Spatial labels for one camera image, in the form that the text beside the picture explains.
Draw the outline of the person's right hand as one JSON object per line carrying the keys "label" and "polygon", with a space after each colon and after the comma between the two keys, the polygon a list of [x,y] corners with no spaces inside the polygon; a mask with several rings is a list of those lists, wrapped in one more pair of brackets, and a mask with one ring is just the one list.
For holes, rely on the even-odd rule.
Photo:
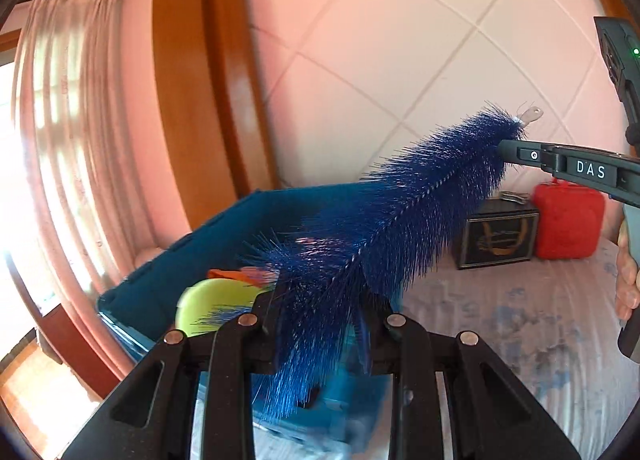
{"label": "person's right hand", "polygon": [[629,252],[626,222],[620,225],[618,233],[616,267],[615,310],[624,324],[639,307],[640,302],[638,265]]}

